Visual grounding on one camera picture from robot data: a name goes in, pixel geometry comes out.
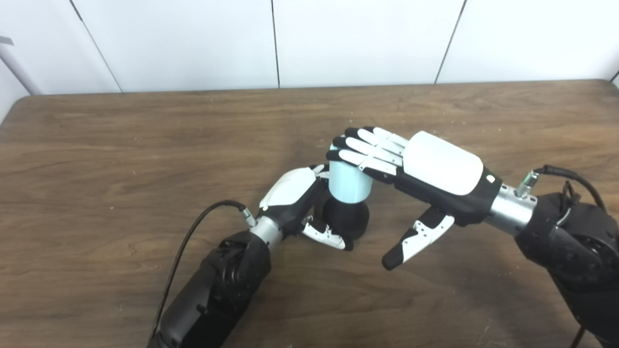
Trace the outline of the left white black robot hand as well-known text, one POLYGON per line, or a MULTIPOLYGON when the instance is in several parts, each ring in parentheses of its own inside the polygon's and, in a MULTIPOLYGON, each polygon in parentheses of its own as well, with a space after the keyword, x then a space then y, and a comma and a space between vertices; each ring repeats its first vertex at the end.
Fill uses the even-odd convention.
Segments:
POLYGON ((281 176, 259 203, 256 225, 250 232, 272 250, 291 235, 307 238, 338 250, 351 251, 353 242, 336 232, 310 210, 325 194, 329 165, 311 165, 281 176))

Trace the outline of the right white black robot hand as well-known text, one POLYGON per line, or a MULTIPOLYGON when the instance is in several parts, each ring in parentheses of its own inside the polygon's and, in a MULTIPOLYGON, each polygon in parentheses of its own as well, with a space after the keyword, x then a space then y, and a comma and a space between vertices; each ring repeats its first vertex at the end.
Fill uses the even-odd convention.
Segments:
POLYGON ((484 222, 502 187, 502 180, 475 154, 424 131, 411 139, 379 127, 347 128, 333 140, 329 161, 340 161, 396 190, 427 203, 381 263, 393 270, 453 225, 484 222))

